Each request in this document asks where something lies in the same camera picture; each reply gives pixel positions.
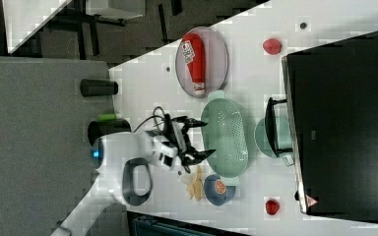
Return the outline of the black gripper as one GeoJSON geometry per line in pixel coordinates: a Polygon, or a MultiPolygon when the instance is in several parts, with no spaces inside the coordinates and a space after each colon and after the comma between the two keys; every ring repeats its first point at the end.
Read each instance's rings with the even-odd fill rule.
{"type": "Polygon", "coordinates": [[[187,116],[171,118],[169,114],[164,115],[163,121],[164,121],[164,127],[163,127],[164,135],[168,138],[168,140],[173,145],[177,147],[178,149],[177,156],[179,157],[181,161],[181,165],[187,174],[191,173],[189,165],[197,165],[216,152],[214,149],[207,149],[207,150],[202,150],[202,151],[195,150],[192,147],[191,141],[187,134],[189,129],[207,126],[206,122],[196,120],[194,118],[189,118],[187,116]],[[179,124],[181,131],[183,133],[183,137],[184,137],[186,147],[187,147],[187,149],[184,152],[182,152],[179,149],[177,140],[173,132],[173,128],[171,124],[172,121],[175,121],[179,124]]]}

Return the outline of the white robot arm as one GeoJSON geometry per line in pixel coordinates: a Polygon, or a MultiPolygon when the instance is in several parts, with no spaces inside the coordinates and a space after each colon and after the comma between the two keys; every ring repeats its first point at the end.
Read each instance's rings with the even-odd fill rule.
{"type": "Polygon", "coordinates": [[[205,127],[205,122],[187,116],[164,115],[162,125],[162,129],[113,133],[98,138],[101,163],[96,169],[97,177],[51,236],[86,236],[107,207],[144,204],[151,193],[137,192],[134,178],[138,168],[145,170],[146,180],[152,188],[152,166],[190,173],[191,166],[200,164],[214,153],[211,149],[195,149],[187,135],[192,128],[205,127]]]}

